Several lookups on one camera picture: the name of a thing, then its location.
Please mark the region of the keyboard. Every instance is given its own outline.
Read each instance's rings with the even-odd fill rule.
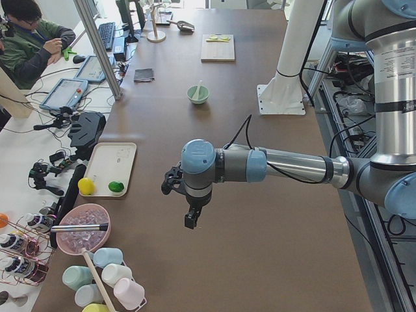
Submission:
[[[114,31],[116,30],[116,23],[104,23],[98,26],[98,34],[103,41],[104,48],[107,51],[112,50],[112,43],[114,41]]]

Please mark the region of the black hair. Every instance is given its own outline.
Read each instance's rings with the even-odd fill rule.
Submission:
[[[10,14],[21,21],[34,21],[42,18],[40,7],[33,0],[1,0],[5,15]]]

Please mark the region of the person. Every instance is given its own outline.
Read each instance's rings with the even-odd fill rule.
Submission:
[[[62,50],[75,40],[75,33],[42,19],[34,0],[1,0],[1,6],[15,35],[3,38],[5,48],[0,61],[19,89],[31,89],[46,67],[56,63]]]

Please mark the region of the white tray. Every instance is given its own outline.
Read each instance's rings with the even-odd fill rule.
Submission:
[[[120,197],[127,192],[130,173],[133,167],[137,146],[134,143],[103,142],[98,143],[91,154],[86,167],[85,177],[94,182],[96,187],[91,195],[84,197]],[[124,184],[120,193],[111,192],[109,183],[119,181]]]

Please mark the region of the green bowl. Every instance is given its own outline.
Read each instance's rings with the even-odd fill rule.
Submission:
[[[209,90],[206,86],[201,86],[200,87],[200,94],[198,96],[197,100],[193,100],[192,97],[195,94],[197,86],[192,86],[188,89],[187,92],[187,96],[189,98],[189,100],[193,103],[193,104],[203,104],[207,101],[208,97],[209,97]]]

